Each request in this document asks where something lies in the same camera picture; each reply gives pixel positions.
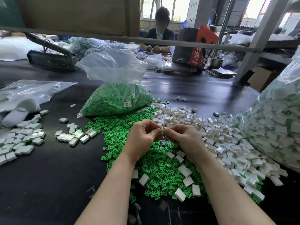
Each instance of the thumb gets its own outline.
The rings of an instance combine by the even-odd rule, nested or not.
[[[157,136],[163,135],[163,129],[154,129],[148,133],[149,136],[154,140]]]
[[[181,138],[181,134],[172,130],[172,129],[166,129],[165,134],[169,137],[172,138],[173,140],[179,141]]]

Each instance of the hand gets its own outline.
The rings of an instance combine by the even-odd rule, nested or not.
[[[160,125],[146,119],[136,122],[129,130],[122,153],[137,162],[143,156],[153,142],[163,139],[163,130]]]
[[[189,161],[195,164],[195,158],[206,148],[201,134],[191,125],[175,125],[164,132],[165,140],[174,142],[174,146],[182,148]]]
[[[155,47],[152,49],[152,52],[153,52],[153,53],[156,53],[156,54],[159,54],[159,53],[161,52],[160,46],[155,46]]]
[[[151,50],[152,50],[152,46],[150,46],[150,45],[149,45],[149,46],[147,46],[147,47],[146,47],[146,50],[149,50],[149,51],[151,51]]]

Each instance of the left hand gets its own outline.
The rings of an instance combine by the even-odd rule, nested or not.
[[[152,52],[153,52],[153,53],[156,53],[156,54],[161,53],[160,46],[155,46],[155,47],[152,49]]]
[[[137,162],[143,156],[153,142],[163,140],[163,130],[160,125],[146,119],[136,122],[129,130],[122,153]]]

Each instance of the dark hair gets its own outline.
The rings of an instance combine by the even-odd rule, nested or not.
[[[156,20],[160,22],[165,22],[167,23],[167,26],[169,26],[170,23],[170,12],[166,7],[160,7],[156,14],[155,14],[155,19],[154,22],[156,23]]]

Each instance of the brown cardboard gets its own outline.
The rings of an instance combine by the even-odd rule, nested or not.
[[[27,28],[139,37],[140,0],[16,0]]]
[[[253,72],[248,83],[258,92],[262,92],[281,73],[280,71],[271,72],[258,66],[254,67]]]

